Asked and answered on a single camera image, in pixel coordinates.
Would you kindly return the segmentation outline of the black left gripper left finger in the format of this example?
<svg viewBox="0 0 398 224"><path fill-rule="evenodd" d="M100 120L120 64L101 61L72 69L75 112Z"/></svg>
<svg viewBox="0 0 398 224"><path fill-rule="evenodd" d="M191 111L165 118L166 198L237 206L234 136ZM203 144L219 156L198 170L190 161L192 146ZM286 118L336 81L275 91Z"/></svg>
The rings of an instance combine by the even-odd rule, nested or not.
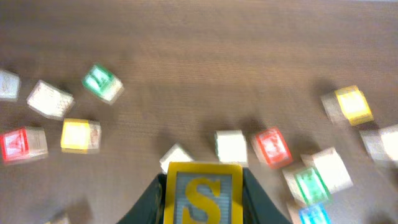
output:
<svg viewBox="0 0 398 224"><path fill-rule="evenodd" d="M163 224L167 175L158 174L117 224Z"/></svg>

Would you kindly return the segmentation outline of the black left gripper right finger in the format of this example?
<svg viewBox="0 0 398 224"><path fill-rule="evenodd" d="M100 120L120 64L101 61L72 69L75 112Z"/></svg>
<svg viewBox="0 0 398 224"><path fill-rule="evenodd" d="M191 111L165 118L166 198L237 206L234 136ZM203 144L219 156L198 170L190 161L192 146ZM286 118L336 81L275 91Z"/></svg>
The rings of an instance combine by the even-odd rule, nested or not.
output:
<svg viewBox="0 0 398 224"><path fill-rule="evenodd" d="M248 168L243 169L243 223L290 224Z"/></svg>

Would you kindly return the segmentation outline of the yellow plain wooden block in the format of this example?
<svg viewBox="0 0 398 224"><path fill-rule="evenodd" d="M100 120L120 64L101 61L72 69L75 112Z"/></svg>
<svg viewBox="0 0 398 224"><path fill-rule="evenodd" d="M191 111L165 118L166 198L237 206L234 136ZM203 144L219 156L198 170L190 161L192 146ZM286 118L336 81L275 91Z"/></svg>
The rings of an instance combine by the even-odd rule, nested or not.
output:
<svg viewBox="0 0 398 224"><path fill-rule="evenodd" d="M164 223L243 223L243 167L171 162Z"/></svg>

